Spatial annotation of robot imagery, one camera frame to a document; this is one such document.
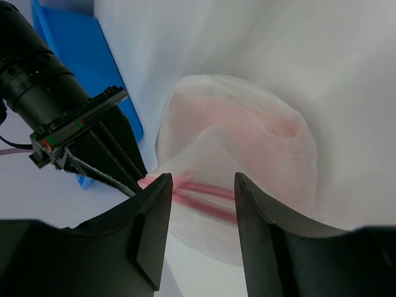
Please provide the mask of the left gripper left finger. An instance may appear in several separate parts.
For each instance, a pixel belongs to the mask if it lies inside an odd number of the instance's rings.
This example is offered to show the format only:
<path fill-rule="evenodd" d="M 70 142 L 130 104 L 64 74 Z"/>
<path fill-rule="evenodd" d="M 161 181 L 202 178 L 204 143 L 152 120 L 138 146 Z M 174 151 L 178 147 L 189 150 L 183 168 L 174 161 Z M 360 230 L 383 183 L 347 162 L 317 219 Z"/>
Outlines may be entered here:
<path fill-rule="evenodd" d="M 2 296 L 153 296 L 160 288 L 173 180 L 76 228 L 1 222 Z"/>

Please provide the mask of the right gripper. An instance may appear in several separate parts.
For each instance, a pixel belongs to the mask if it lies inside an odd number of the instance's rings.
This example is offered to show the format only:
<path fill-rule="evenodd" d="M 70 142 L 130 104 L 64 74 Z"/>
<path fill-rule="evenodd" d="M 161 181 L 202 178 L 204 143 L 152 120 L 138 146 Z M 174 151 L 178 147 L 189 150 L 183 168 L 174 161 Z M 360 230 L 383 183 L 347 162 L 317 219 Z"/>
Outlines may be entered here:
<path fill-rule="evenodd" d="M 127 93 L 108 87 L 90 97 L 18 9 L 1 2 L 1 114 L 10 108 L 31 128 L 31 160 L 139 193 L 147 170 L 118 104 Z"/>

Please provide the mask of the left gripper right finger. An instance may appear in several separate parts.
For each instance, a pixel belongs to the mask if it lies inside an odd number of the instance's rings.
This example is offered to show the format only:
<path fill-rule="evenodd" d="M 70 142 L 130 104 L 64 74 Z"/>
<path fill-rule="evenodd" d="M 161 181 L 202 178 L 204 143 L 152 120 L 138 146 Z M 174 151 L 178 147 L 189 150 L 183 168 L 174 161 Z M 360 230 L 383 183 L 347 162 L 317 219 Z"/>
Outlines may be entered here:
<path fill-rule="evenodd" d="M 394 296 L 395 227 L 317 222 L 235 175 L 249 296 Z"/>

